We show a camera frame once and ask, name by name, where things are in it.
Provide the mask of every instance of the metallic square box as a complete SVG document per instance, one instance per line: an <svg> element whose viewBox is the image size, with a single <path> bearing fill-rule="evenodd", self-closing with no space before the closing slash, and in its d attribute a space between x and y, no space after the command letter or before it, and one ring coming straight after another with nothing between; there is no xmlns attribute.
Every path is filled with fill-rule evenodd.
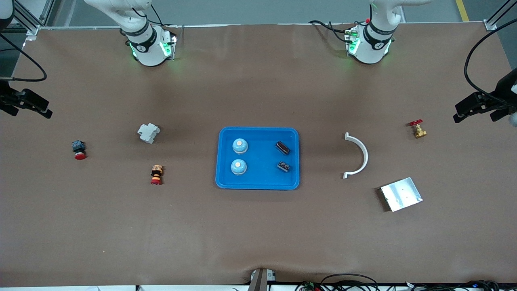
<svg viewBox="0 0 517 291"><path fill-rule="evenodd" d="M422 197L411 177L381 187L384 199L392 211L422 202Z"/></svg>

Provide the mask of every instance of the black rectangular component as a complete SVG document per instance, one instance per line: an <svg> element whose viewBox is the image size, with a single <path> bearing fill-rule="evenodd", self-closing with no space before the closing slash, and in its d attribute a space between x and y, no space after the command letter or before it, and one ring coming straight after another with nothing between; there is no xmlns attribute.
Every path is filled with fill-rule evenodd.
<svg viewBox="0 0 517 291"><path fill-rule="evenodd" d="M291 168L291 166L290 166L290 165L288 165L288 164L286 164L286 163L284 163L284 162L279 162L279 163L278 163L278 165L277 165L277 167L278 167L279 169L281 169L282 171L284 171L284 172L289 172L289 169Z"/></svg>
<svg viewBox="0 0 517 291"><path fill-rule="evenodd" d="M290 149L284 145L281 141L278 141L276 144L277 149L282 152L284 155L288 155L290 153Z"/></svg>

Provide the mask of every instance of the brown table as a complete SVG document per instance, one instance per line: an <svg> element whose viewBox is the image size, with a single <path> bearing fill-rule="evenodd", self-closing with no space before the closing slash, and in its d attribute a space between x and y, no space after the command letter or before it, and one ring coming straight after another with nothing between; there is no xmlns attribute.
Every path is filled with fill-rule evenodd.
<svg viewBox="0 0 517 291"><path fill-rule="evenodd" d="M177 32L176 61L153 68L117 30L40 31L27 44L49 78L13 85L54 115L1 114L1 286L234 284L258 267L278 280L517 281L515 129L452 119L473 92L463 63L482 23L401 25L377 65L311 26ZM470 67L486 90L509 72L497 36ZM38 74L20 61L17 76ZM428 136L412 136L415 119ZM152 145L136 133L149 122L161 127ZM219 189L225 126L296 128L299 188ZM344 132L370 153L347 180L362 154ZM73 158L77 139L86 160ZM161 186L153 164L166 167ZM406 177L424 201L387 212L375 189Z"/></svg>

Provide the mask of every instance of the blue dome-shaped object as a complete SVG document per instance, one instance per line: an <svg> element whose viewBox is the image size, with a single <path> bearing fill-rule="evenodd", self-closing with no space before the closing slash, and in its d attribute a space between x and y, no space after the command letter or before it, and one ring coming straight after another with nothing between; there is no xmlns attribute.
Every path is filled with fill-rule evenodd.
<svg viewBox="0 0 517 291"><path fill-rule="evenodd" d="M248 150L248 142L238 138L233 141L232 148L234 152L238 154L244 154Z"/></svg>
<svg viewBox="0 0 517 291"><path fill-rule="evenodd" d="M236 159L232 162L231 170L232 173L235 175L242 175L244 172L246 172L246 169L248 166L246 165L246 162L244 162L241 159Z"/></svg>

